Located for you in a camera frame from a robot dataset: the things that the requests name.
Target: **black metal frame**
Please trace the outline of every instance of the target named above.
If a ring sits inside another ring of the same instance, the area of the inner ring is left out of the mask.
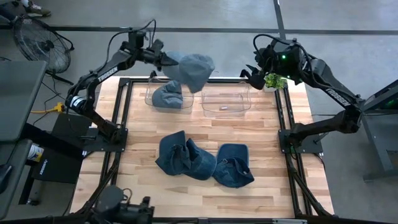
[[[158,77],[159,79],[162,80],[169,80],[168,78],[163,78],[163,77]],[[122,127],[126,127],[127,123],[127,117],[128,117],[128,112],[129,112],[129,107],[130,107],[130,101],[131,101],[131,94],[132,94],[132,88],[134,83],[147,83],[149,80],[149,77],[131,77],[131,78],[120,78],[119,80],[119,85],[118,85],[118,93],[116,95],[116,101],[115,101],[115,106],[114,106],[114,111],[113,111],[113,116],[112,116],[112,122],[116,122],[118,118],[118,112],[119,112],[119,107],[120,107],[120,102],[122,98],[122,92],[123,88],[126,86],[127,87],[127,95],[126,95],[126,100],[124,104],[124,109],[123,109],[123,114],[122,114],[122,121],[121,125]],[[208,80],[208,83],[240,83],[240,82],[247,82],[246,78],[210,78]],[[292,111],[292,104],[290,102],[290,95],[289,95],[289,90],[287,86],[283,89],[284,92],[284,97],[286,100],[286,105],[287,105],[287,112],[288,112],[288,117],[289,117],[289,123],[290,126],[294,125],[294,116],[293,116],[293,111]],[[275,91],[275,99],[277,103],[277,112],[279,116],[279,123],[280,123],[280,128],[285,129],[285,121],[284,121],[284,112],[282,109],[282,103],[280,99],[280,93],[279,91]],[[116,152],[114,161],[111,167],[111,171],[108,172],[108,164],[109,164],[109,159],[110,159],[111,153],[110,152],[105,152],[105,157],[104,157],[104,162],[103,162],[103,168],[101,171],[101,177],[100,177],[100,183],[99,183],[99,188],[94,192],[94,194],[91,196],[90,200],[88,203],[78,212],[77,214],[82,214],[84,213],[84,208],[90,208],[91,204],[93,204],[93,200],[95,198],[98,198],[100,194],[100,190],[103,187],[105,187],[109,181],[111,181],[111,184],[116,184],[117,178],[118,178],[118,167],[121,159],[121,152]],[[342,219],[338,218],[336,216],[332,216],[326,211],[322,210],[323,208],[320,207],[321,209],[315,208],[314,209],[319,213],[321,216],[314,216],[312,215],[312,205],[318,204],[316,201],[315,197],[312,195],[311,191],[308,189],[306,181],[305,181],[305,173],[304,173],[304,168],[303,168],[303,162],[300,153],[295,152],[295,156],[297,158],[297,171],[289,169],[289,167],[292,166],[292,155],[289,153],[285,153],[285,159],[286,159],[286,164],[287,164],[287,173],[288,173],[288,178],[289,178],[289,185],[290,185],[290,193],[292,196],[292,205],[293,205],[293,210],[294,210],[294,215],[295,217],[292,219],[288,219],[289,222],[298,222],[298,223],[303,223],[302,220],[307,220],[307,223],[370,223],[368,221],[362,221],[362,220],[349,220],[349,219]],[[304,196],[304,202],[305,202],[305,214],[304,215],[299,207],[299,200],[298,200],[298,195],[297,195],[297,189],[296,189],[296,184],[295,182],[298,183],[300,188],[303,190],[303,196]],[[283,223],[284,220],[287,219],[271,219],[271,218],[177,218],[177,217],[155,217],[153,218],[153,222],[159,222],[159,223],[168,223],[168,222],[178,222],[178,221],[183,221],[183,220],[193,220],[197,221],[199,224],[212,224],[212,223]]]

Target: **fan grille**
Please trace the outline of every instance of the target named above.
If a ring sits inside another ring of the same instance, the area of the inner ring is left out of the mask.
[[[47,72],[62,73],[70,65],[62,37],[37,19],[19,18],[14,24],[14,41],[26,59],[46,61]]]

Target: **yellow cable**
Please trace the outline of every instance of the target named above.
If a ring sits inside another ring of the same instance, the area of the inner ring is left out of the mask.
[[[31,113],[49,113],[49,112],[58,112],[62,113],[63,111],[63,104],[61,102],[58,102],[56,106],[49,110],[44,110],[44,111],[31,111]]]

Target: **white label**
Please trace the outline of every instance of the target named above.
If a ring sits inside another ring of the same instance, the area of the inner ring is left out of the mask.
[[[43,166],[42,166],[42,168],[41,168],[41,170],[40,170],[40,175],[43,175],[44,169],[45,169],[45,165],[47,165],[47,163],[48,163],[48,160],[44,160]]]
[[[107,71],[104,75],[98,77],[98,81],[99,82],[104,81],[105,79],[107,79],[111,75],[115,74],[117,71],[118,71],[117,67],[112,68],[111,70]]]
[[[338,93],[336,93],[335,90],[332,90],[331,88],[326,89],[326,91],[337,101],[339,101],[342,105],[344,106],[349,106],[351,105],[348,101],[346,101],[342,96],[340,96]]]

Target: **gray hat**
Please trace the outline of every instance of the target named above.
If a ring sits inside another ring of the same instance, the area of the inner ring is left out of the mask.
[[[188,86],[191,93],[200,91],[215,69],[213,59],[207,55],[167,52],[178,65],[162,67],[165,76]]]

